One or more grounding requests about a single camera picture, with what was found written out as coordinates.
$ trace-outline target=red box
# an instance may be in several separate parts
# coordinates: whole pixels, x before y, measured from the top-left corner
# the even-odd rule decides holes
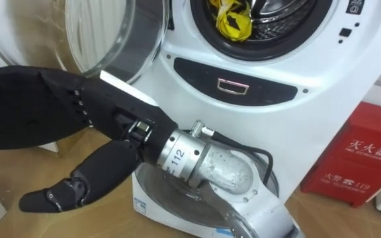
[[[381,189],[381,107],[362,102],[301,183],[357,207]]]

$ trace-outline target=yellow cloth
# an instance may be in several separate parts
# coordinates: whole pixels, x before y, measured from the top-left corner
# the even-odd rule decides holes
[[[216,28],[223,36],[232,41],[244,41],[252,33],[252,22],[249,12],[251,7],[246,1],[210,0],[218,9]]]

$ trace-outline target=black cable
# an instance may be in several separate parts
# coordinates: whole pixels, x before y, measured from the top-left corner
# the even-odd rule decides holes
[[[260,153],[260,154],[263,154],[265,156],[267,156],[267,159],[269,160],[269,164],[267,165],[267,170],[265,171],[265,176],[264,176],[264,179],[263,179],[263,184],[266,186],[269,179],[270,179],[270,176],[271,176],[271,172],[273,171],[273,156],[270,154],[270,152],[264,150],[264,149],[259,149],[259,148],[255,148],[255,147],[250,147],[250,146],[246,146],[246,145],[242,145],[240,144],[239,142],[236,142],[226,136],[223,136],[222,134],[218,133],[218,132],[214,132],[214,135],[212,136],[212,139],[215,140],[215,141],[218,141],[218,142],[221,142],[221,143],[224,143],[226,145],[229,145],[231,147],[235,147],[235,148],[238,148],[238,149],[241,149],[241,150],[244,150],[244,151],[250,151],[252,152],[252,154],[254,154],[256,157],[259,157],[257,156],[255,153]]]

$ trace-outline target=robotic arm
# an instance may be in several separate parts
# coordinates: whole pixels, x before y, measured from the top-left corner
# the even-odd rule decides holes
[[[292,217],[264,186],[273,165],[267,151],[241,145],[199,121],[190,132],[182,131],[153,99],[105,71],[98,80],[53,69],[0,68],[0,78],[6,75],[42,81],[77,123],[95,127],[112,139],[78,165],[69,178],[25,194],[19,202],[22,211],[64,212],[80,208],[107,195],[140,163],[149,163],[199,189],[236,237],[295,234]],[[259,178],[250,159],[205,139],[263,153],[269,158],[266,179]]]

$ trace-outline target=white washing machine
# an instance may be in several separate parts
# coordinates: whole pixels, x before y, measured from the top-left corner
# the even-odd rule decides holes
[[[9,2],[0,0],[0,17],[9,16]],[[52,7],[59,5],[51,14],[49,5],[30,11],[46,9],[39,24],[52,24],[52,36],[67,40],[31,49],[15,40],[18,31],[0,31],[0,40],[11,43],[0,42],[0,66],[58,67],[88,76],[103,69],[132,83],[184,130],[203,120],[239,143],[269,151],[274,167],[267,188],[284,204],[381,74],[381,1],[287,0],[276,8],[269,2],[253,22],[254,34],[237,43],[216,32],[205,1],[54,1]],[[122,24],[113,17],[119,12]],[[142,15],[146,21],[136,20]],[[65,25],[54,21],[60,16]],[[0,20],[0,28],[10,21]],[[85,30],[96,24],[104,27]],[[50,58],[19,57],[44,50]],[[259,162],[260,177],[266,167],[267,160]],[[132,178],[137,212],[199,237],[232,236],[225,217],[198,190],[149,165]],[[267,211],[269,202],[248,209]]]

